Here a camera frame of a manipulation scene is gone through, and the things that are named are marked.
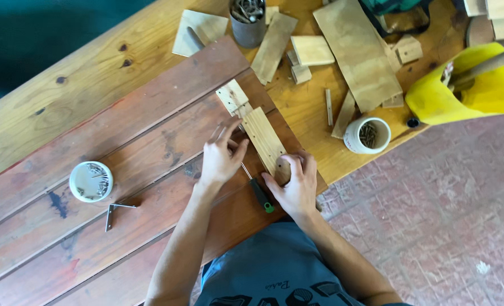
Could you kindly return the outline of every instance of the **wooden table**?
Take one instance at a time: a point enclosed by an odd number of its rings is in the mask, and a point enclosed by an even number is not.
[[[272,0],[268,5],[279,5],[282,13],[299,19],[295,35],[322,33],[312,15],[320,0]],[[184,58],[171,50],[182,10],[228,16],[226,7],[227,0],[154,2],[0,99],[0,172],[181,62]],[[434,0],[430,10],[431,26],[418,36],[424,57],[397,73],[404,91],[464,48],[465,15],[457,14],[450,0]],[[232,34],[230,25],[227,32]],[[249,61],[257,52],[241,50]],[[353,154],[330,137],[324,90],[331,90],[336,116],[348,88],[336,64],[313,66],[311,72],[312,80],[295,85],[284,59],[267,91],[331,184],[378,155]],[[407,129],[407,107],[378,108],[371,115],[392,129],[392,141],[383,153],[425,129]]]

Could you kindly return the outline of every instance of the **white jar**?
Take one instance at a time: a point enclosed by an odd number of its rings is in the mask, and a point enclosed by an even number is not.
[[[360,141],[360,129],[367,122],[377,129],[377,136],[375,137],[375,143],[372,149],[367,148]],[[390,143],[391,137],[392,132],[390,127],[384,120],[376,117],[363,117],[348,125],[343,140],[346,147],[354,153],[377,154],[386,149],[388,143]]]

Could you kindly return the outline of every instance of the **person's right hand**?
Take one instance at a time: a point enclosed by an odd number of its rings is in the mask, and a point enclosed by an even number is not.
[[[292,177],[288,184],[280,187],[275,179],[262,173],[265,184],[296,223],[317,213],[316,210],[316,161],[314,157],[300,150],[296,154],[285,154],[280,158],[290,164]]]

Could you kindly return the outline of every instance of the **person's left hand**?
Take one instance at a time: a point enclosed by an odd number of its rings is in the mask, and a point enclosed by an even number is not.
[[[239,170],[250,140],[237,144],[230,137],[242,121],[233,116],[221,122],[205,143],[200,179],[204,184],[225,184]]]

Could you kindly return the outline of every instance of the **blue t-shirt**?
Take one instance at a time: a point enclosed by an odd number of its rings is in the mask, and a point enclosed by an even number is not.
[[[201,290],[197,306],[363,305],[293,222],[274,223],[213,260]]]

